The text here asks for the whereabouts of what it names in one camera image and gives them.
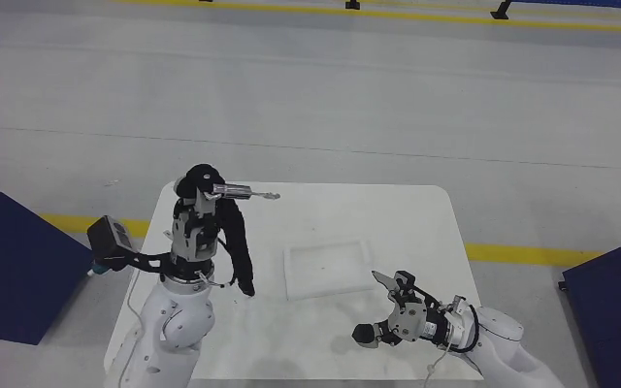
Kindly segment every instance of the concrete floor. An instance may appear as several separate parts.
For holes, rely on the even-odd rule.
[[[231,180],[436,184],[466,242],[610,250],[619,36],[0,0],[0,190],[39,212],[149,219],[200,162]],[[568,388],[596,386],[563,269],[471,267],[529,351]],[[0,342],[0,386],[100,386],[127,281],[88,280],[40,346]]]

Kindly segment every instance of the cable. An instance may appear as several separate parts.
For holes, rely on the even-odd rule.
[[[127,295],[127,300],[125,301],[125,304],[127,305],[127,308],[129,308],[129,310],[132,311],[132,313],[134,315],[136,315],[136,317],[138,318],[138,322],[140,323],[140,335],[136,339],[136,341],[134,342],[134,346],[132,347],[132,351],[129,353],[129,358],[127,359],[127,362],[125,363],[125,366],[123,367],[123,370],[120,373],[120,377],[118,378],[118,384],[117,384],[118,388],[121,388],[120,384],[121,384],[121,381],[123,380],[123,375],[125,374],[125,372],[127,371],[127,367],[129,366],[129,361],[134,356],[134,351],[136,350],[136,346],[138,345],[138,342],[143,338],[143,335],[145,334],[145,331],[143,330],[144,327],[145,327],[144,324],[143,324],[143,318],[129,304],[129,300],[132,298],[132,294],[134,293],[134,288],[136,288],[136,283],[138,283],[138,277],[140,276],[140,270],[135,270],[135,271],[136,271],[136,277],[134,277],[134,283],[132,284],[131,288],[129,289],[129,294]]]
[[[453,327],[451,326],[449,332],[448,332],[448,337],[451,338],[453,336]],[[448,347],[446,347],[446,349],[444,350],[443,354],[440,356],[440,358],[438,360],[436,360],[436,362],[434,364],[430,364],[427,366],[427,378],[425,378],[425,383],[423,384],[423,388],[427,388],[427,382],[429,381],[429,378],[431,377],[432,374],[434,374],[434,372],[436,371],[436,365],[442,361],[442,359],[446,356],[446,354],[448,353]]]
[[[452,346],[450,347],[450,351],[455,352],[455,353],[468,353],[469,351],[473,350],[474,347],[476,346],[476,343],[478,342],[478,315],[476,315],[476,311],[474,310],[473,305],[469,305],[470,310],[473,312],[473,318],[474,318],[474,339],[473,342],[467,346],[464,347],[462,349],[457,349],[457,348],[453,348]]]

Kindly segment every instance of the black glove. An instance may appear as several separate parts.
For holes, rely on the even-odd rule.
[[[192,199],[196,196],[196,188],[213,194],[214,184],[225,183],[224,178],[214,167],[199,164],[192,167],[179,181],[176,192],[182,198]],[[226,250],[231,255],[233,280],[237,279],[243,293],[250,297],[254,296],[252,262],[245,240],[244,216],[235,200],[219,199],[215,203],[215,217],[218,226],[224,231]]]

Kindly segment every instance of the yellow stripe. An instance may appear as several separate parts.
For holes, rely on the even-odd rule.
[[[39,216],[65,233],[86,233],[86,229],[100,218],[64,214],[39,214]],[[148,221],[126,218],[121,218],[120,221],[127,226],[132,237],[141,239],[147,235]]]
[[[39,215],[45,221],[65,233],[86,233],[86,229],[99,219],[99,217],[64,214]],[[123,218],[121,218],[121,221],[127,226],[132,237],[140,239],[147,235],[148,221]],[[486,243],[466,243],[465,247],[470,260],[560,267],[574,267],[602,254],[602,252],[594,251],[493,245]]]
[[[343,0],[334,0],[338,3],[342,3]],[[411,8],[423,8],[431,10],[448,10],[448,11],[469,11],[469,12],[485,12],[496,11],[498,5],[490,7],[469,7],[469,6],[453,6],[449,4],[418,4],[407,1],[393,1],[393,0],[358,0],[362,4],[373,4],[383,6],[395,6],[395,7],[411,7]],[[584,13],[575,11],[548,11],[548,10],[514,10],[509,11],[510,14],[522,14],[522,15],[541,15],[541,16],[569,16],[569,17],[591,17],[591,18],[610,18],[621,19],[621,14],[616,12],[610,13]]]
[[[602,252],[537,248],[531,246],[465,243],[470,260],[540,266],[574,267],[602,255]]]
[[[599,24],[582,24],[582,23],[566,23],[557,21],[534,21],[534,20],[495,20],[492,17],[470,17],[470,16],[445,16],[445,15],[427,15],[413,13],[395,13],[386,11],[351,11],[338,10],[331,8],[319,7],[300,7],[300,6],[280,6],[266,4],[243,4],[243,3],[209,3],[198,0],[114,0],[120,3],[132,4],[149,4],[164,6],[185,6],[185,7],[207,7],[227,10],[242,11],[268,11],[268,12],[287,12],[302,14],[318,14],[318,15],[342,15],[342,16],[370,16],[384,18],[399,18],[410,20],[427,20],[427,21],[444,21],[462,24],[489,24],[503,25],[514,27],[532,27],[532,28],[556,28],[571,30],[589,30],[589,31],[608,31],[621,32],[621,25],[599,25]]]

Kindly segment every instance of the white cable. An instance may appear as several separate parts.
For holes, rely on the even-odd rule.
[[[423,384],[423,388],[427,388],[427,381],[429,381],[429,378],[431,377],[432,374],[434,374],[434,372],[436,371],[436,365],[442,361],[442,359],[444,358],[444,356],[446,356],[446,353],[448,353],[448,348],[450,347],[450,341],[453,338],[453,327],[450,327],[450,330],[448,332],[448,345],[446,347],[446,349],[444,350],[443,354],[440,356],[440,358],[438,360],[436,360],[436,362],[434,364],[430,364],[427,366],[427,378],[425,378],[425,383]]]
[[[131,351],[131,353],[129,353],[129,358],[127,359],[127,362],[125,363],[125,366],[123,367],[123,371],[121,371],[121,373],[120,373],[120,377],[118,378],[118,388],[121,388],[120,384],[121,384],[121,381],[123,380],[123,375],[127,371],[127,366],[129,366],[129,362],[132,359],[132,357],[134,356],[134,351],[136,350],[136,345],[138,345],[138,342],[143,338],[143,335],[145,334],[144,325],[143,325],[143,318],[129,304],[129,300],[132,298],[132,294],[134,293],[134,288],[136,287],[136,283],[138,283],[138,276],[140,276],[140,270],[134,270],[134,271],[136,271],[136,277],[134,277],[134,283],[132,284],[131,288],[129,289],[129,295],[127,295],[127,300],[125,301],[125,304],[127,305],[127,308],[129,308],[129,310],[132,311],[134,313],[134,315],[136,315],[136,317],[138,318],[138,322],[140,323],[140,335],[138,336],[138,338],[134,342],[134,346],[132,347],[132,351]]]

